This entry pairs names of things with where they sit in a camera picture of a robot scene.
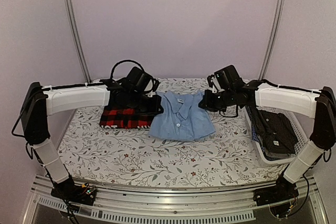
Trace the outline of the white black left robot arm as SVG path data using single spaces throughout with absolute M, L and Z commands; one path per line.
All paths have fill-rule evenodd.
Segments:
M 100 106 L 101 127 L 110 129 L 149 128 L 156 115 L 163 112 L 161 97 L 156 94 L 160 81 L 133 67 L 126 77 L 113 76 L 96 82 L 65 86 L 42 86 L 33 82 L 25 96 L 11 134 L 22 137 L 46 172 L 54 187 L 67 200 L 78 195 L 70 173 L 51 141 L 50 117 L 77 109 Z

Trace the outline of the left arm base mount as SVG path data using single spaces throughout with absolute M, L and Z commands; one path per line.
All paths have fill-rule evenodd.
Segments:
M 88 206 L 93 206 L 96 194 L 96 186 L 88 183 L 82 185 L 76 185 L 72 182 L 56 183 L 51 190 L 53 197 Z

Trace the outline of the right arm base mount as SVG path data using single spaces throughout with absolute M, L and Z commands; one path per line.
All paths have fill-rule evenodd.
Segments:
M 299 196 L 296 184 L 280 183 L 253 191 L 253 201 L 257 206 L 277 203 Z

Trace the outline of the light blue long sleeve shirt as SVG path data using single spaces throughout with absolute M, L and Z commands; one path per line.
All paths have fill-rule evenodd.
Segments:
M 149 135 L 162 140 L 194 141 L 215 133 L 207 111 L 200 108 L 204 92 L 177 94 L 158 92 L 163 113 L 154 117 Z

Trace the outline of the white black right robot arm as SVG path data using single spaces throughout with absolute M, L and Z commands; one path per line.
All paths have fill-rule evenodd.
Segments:
M 284 178 L 271 190 L 276 201 L 291 194 L 296 183 L 314 162 L 335 144 L 335 96 L 330 87 L 310 90 L 274 84 L 266 79 L 245 83 L 233 65 L 207 77 L 209 89 L 205 91 L 199 107 L 213 112 L 224 112 L 229 106 L 243 108 L 251 105 L 263 109 L 283 111 L 295 129 L 301 129 L 296 115 L 314 120 L 313 132 L 299 152 L 285 168 Z

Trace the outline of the red black plaid shirt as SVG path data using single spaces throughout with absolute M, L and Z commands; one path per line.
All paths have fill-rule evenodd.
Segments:
M 149 129 L 154 115 L 139 114 L 135 109 L 105 106 L 99 126 L 103 129 Z

